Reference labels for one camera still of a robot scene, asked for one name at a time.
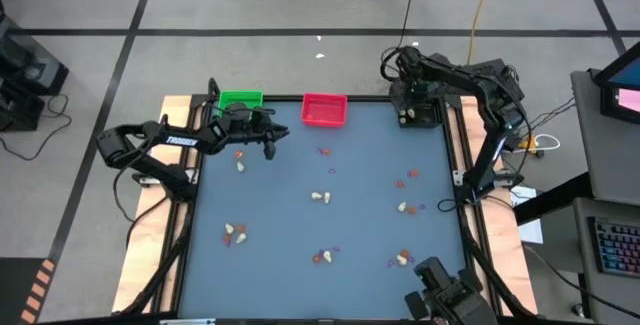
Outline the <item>backlit black keyboard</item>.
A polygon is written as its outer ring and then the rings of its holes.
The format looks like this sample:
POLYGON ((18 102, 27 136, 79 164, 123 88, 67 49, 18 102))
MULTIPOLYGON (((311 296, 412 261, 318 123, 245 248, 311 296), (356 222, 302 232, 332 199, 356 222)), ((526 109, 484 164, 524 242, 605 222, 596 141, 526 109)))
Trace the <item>backlit black keyboard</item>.
POLYGON ((598 270, 640 278, 640 223, 589 217, 588 224, 598 270))

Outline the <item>black plastic basket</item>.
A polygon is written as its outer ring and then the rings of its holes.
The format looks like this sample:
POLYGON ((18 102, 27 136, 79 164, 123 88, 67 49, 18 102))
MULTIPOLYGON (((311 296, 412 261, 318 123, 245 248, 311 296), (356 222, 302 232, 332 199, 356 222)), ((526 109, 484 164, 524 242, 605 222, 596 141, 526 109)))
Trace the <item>black plastic basket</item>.
POLYGON ((401 127, 405 128, 434 128, 443 123, 442 106, 440 100, 433 99, 433 106, 426 110, 416 109, 415 118, 411 118, 407 115, 404 117, 399 116, 400 103, 397 106, 396 113, 398 116, 398 122, 401 127))

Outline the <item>white paper sheet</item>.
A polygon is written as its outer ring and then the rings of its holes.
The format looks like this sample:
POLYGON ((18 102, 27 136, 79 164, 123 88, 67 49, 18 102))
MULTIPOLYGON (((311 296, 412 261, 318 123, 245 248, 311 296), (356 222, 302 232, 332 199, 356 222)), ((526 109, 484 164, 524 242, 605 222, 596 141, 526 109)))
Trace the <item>white paper sheet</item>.
MULTIPOLYGON (((536 189, 524 186, 515 186, 510 190, 513 207, 517 207, 525 201, 535 198, 537 195, 538 191, 536 189)), ((539 245, 544 243, 540 220, 534 220, 524 225, 519 225, 518 229, 522 242, 539 245)))

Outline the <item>green plastic basket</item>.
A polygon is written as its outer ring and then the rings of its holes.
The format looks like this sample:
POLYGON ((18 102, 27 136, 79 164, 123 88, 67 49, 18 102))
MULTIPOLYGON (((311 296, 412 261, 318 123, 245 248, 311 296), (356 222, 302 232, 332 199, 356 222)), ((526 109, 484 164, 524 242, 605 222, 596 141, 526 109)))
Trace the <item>green plastic basket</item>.
POLYGON ((263 109, 263 92, 234 90, 220 93, 217 115, 227 120, 249 120, 255 110, 263 109))

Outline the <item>black equipment stack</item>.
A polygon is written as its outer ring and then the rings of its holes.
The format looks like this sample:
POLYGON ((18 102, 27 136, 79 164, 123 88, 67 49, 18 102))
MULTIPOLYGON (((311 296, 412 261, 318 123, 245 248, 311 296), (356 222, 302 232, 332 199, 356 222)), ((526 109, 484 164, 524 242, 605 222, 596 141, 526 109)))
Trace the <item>black equipment stack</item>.
POLYGON ((0 132, 35 131, 43 97, 60 93, 69 69, 5 12, 0 0, 0 132))

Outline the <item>black monitor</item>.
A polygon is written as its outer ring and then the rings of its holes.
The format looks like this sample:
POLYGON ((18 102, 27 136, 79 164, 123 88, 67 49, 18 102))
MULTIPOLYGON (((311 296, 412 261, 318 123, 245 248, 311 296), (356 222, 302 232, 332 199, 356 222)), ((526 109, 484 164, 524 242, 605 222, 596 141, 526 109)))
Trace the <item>black monitor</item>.
POLYGON ((603 70, 588 70, 600 89, 602 115, 640 124, 640 41, 603 70))

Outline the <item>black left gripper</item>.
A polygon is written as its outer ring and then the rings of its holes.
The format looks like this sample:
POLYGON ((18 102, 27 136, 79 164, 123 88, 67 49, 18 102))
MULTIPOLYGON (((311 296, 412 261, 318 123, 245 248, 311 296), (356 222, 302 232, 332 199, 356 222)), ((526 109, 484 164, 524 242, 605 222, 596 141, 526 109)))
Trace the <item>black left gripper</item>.
POLYGON ((273 159, 276 153, 275 142, 288 136, 286 126, 274 126, 270 116, 273 109, 261 107, 227 107, 223 110, 222 125, 235 143, 262 143, 266 159, 273 159))

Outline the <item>red plastic basket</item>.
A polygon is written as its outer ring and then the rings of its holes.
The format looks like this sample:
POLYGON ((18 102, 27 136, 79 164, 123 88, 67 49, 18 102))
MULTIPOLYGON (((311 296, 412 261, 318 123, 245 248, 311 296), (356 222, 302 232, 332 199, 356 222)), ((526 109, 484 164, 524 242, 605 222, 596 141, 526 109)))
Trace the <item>red plastic basket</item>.
POLYGON ((340 128, 346 123, 348 98, 342 94, 305 93, 301 121, 308 126, 340 128))

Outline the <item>grey desk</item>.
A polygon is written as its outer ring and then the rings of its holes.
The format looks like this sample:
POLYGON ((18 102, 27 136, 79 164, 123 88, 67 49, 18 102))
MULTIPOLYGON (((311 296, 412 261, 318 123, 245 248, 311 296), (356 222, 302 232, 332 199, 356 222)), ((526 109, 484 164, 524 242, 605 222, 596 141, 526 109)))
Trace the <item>grey desk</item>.
POLYGON ((627 225, 640 231, 640 125, 600 113, 600 88, 586 71, 570 75, 592 194, 573 202, 586 287, 636 318, 593 299, 590 315, 606 325, 640 325, 640 274, 599 270, 598 243, 592 220, 627 225))

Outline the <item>wooden table side board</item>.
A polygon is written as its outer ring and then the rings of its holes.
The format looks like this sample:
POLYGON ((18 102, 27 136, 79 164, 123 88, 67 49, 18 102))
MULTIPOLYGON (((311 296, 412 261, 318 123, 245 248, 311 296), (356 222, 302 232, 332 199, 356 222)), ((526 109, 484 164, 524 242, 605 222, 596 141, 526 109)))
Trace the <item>wooden table side board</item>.
MULTIPOLYGON (((476 160, 485 139, 476 99, 461 97, 459 104, 448 107, 447 120, 453 168, 464 171, 476 160)), ((480 204, 467 205, 458 212, 483 255, 509 290, 527 310, 536 313, 529 270, 509 190, 495 189, 480 204)))
MULTIPOLYGON (((174 126, 199 127, 202 119, 202 106, 198 105, 202 96, 166 96, 160 115, 168 115, 168 122, 174 126)), ((186 168, 199 166, 199 153, 196 150, 183 150, 179 147, 160 145, 153 148, 151 155, 166 164, 179 163, 186 168)), ((165 197, 161 185, 144 185, 135 208, 135 215, 142 215, 159 200, 165 197)), ((169 253, 171 245, 182 230, 188 204, 173 204, 165 199, 157 208, 150 211, 133 228, 124 265, 122 267, 112 311, 124 310, 146 286, 160 263, 169 253)), ((168 312, 177 308, 176 288, 180 256, 173 262, 166 276, 145 305, 143 313, 168 312)))

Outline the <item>black orange striped mat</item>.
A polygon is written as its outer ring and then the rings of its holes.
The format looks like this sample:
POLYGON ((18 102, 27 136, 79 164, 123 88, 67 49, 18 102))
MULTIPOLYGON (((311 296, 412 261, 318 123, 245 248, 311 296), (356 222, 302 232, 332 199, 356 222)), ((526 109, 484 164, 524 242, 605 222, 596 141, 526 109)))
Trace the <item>black orange striped mat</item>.
POLYGON ((49 258, 0 258, 0 325, 38 321, 55 269, 49 258))

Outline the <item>black mesh computer tower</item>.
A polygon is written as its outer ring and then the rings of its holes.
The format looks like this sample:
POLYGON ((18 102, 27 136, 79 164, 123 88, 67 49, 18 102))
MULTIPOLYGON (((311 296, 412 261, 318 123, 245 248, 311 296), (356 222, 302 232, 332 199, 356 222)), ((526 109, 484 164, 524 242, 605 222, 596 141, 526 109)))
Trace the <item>black mesh computer tower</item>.
POLYGON ((475 97, 484 126, 490 131, 512 129, 526 117, 517 72, 501 59, 458 66, 439 53, 425 56, 413 47, 403 47, 392 55, 396 58, 398 75, 389 76, 384 66, 380 67, 380 73, 391 82, 389 96, 395 112, 400 103, 400 80, 421 79, 435 82, 432 99, 475 97))

